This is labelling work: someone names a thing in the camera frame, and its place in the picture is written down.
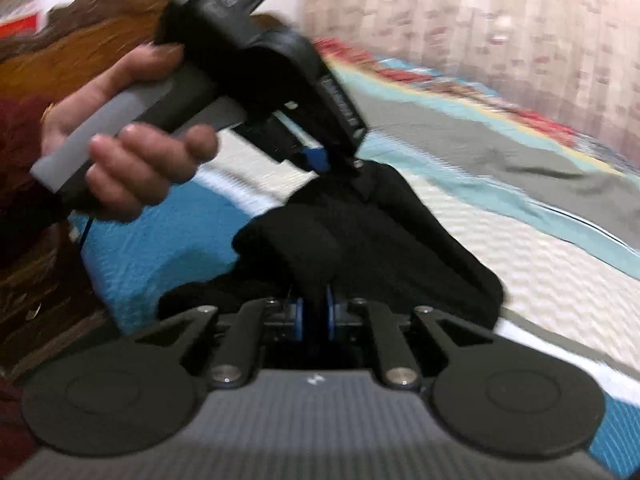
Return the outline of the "person left hand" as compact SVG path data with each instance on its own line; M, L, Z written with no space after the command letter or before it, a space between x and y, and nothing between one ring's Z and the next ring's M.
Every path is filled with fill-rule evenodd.
M161 80L179 66L178 44L142 44L88 84L53 105L42 120L41 151L58 148L86 119L119 92L139 81ZM216 130L196 125L181 138L153 126L134 122L114 138L97 134L89 144L92 166L88 188L100 201L96 215L103 220L131 222L147 206L156 206L174 184L194 177L204 162L217 155Z

